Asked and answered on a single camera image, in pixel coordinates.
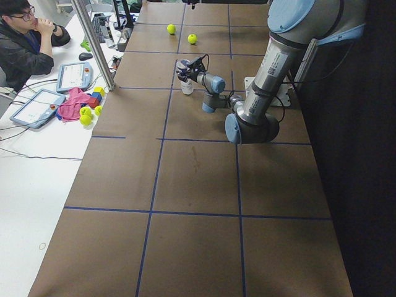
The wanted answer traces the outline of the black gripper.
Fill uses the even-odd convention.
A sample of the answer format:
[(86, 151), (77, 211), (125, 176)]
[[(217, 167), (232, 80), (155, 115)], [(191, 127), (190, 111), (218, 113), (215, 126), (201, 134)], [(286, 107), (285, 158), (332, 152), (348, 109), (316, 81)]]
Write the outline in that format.
[(176, 65), (176, 75), (180, 81), (187, 82), (191, 79), (193, 82), (198, 81), (198, 75), (201, 72), (200, 64), (193, 64), (191, 66), (178, 63)]
[(185, 0), (185, 3), (191, 6), (191, 9), (195, 9), (196, 4), (200, 3), (200, 0)]

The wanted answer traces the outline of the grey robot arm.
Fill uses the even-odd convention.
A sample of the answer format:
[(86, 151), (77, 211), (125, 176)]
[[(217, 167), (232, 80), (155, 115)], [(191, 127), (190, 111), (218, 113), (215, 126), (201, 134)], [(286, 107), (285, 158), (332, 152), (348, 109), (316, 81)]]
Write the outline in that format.
[(182, 82), (205, 87), (202, 109), (233, 112), (225, 119), (225, 132), (234, 144), (270, 142), (279, 132), (278, 120), (267, 113), (287, 72), (312, 40), (318, 45), (348, 42), (362, 36), (367, 1), (269, 1), (269, 44), (257, 74), (246, 89), (246, 98), (222, 95), (225, 81), (210, 74), (197, 57), (181, 59), (176, 73)]

